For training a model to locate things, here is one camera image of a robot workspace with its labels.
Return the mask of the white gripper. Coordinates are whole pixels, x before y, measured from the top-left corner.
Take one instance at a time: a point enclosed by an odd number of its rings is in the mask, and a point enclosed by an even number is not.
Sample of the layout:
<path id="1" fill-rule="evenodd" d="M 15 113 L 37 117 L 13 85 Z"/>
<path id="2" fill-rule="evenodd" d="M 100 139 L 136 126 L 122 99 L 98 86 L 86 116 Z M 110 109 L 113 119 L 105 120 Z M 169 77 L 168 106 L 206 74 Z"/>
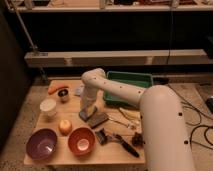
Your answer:
<path id="1" fill-rule="evenodd" d="M 97 90 L 94 88 L 84 87 L 81 94 L 80 107 L 87 114 L 92 114 L 95 110 L 95 102 L 97 99 Z"/>

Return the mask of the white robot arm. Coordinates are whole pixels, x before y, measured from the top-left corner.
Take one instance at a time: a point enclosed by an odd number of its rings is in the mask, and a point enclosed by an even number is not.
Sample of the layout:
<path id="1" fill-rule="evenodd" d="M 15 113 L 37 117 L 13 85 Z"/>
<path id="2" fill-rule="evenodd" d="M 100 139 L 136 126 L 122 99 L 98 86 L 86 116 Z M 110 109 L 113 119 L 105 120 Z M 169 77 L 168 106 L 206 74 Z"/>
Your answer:
<path id="1" fill-rule="evenodd" d="M 108 80 L 101 68 L 85 72 L 81 107 L 96 102 L 106 91 L 140 109 L 146 168 L 148 171 L 195 171 L 181 102 L 164 85 L 142 88 Z"/>

